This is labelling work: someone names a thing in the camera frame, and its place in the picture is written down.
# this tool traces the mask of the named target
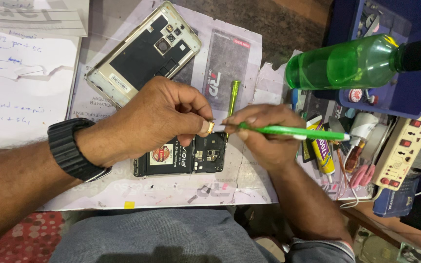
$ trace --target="electrical socket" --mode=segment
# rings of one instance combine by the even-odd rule
[[[398,190],[421,148],[421,116],[417,120],[400,117],[377,164],[371,181]]]

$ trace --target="man's left hand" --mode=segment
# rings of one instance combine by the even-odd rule
[[[131,101],[94,126],[76,133],[76,143],[93,164],[108,167],[139,158],[178,136],[188,146],[208,135],[211,106],[194,87],[164,77],[150,80]]]

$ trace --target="yellow glue tube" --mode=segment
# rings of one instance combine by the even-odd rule
[[[322,124],[322,116],[318,116],[311,121],[306,123],[306,128],[308,130],[321,130],[324,131]],[[320,172],[325,175],[328,175],[329,182],[332,182],[331,174],[335,172],[334,161],[332,160],[332,154],[327,145],[326,140],[316,139],[312,143],[316,159],[318,160],[318,166]]]

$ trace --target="watch strap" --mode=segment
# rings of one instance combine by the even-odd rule
[[[48,128],[48,144],[56,163],[67,174],[84,182],[97,180],[111,172],[111,167],[103,168],[89,162],[76,145],[74,133],[94,124],[86,118],[75,118]]]

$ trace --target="red patterned cloth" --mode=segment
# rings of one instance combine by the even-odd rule
[[[61,241],[60,212],[33,213],[0,239],[0,263],[48,262]]]

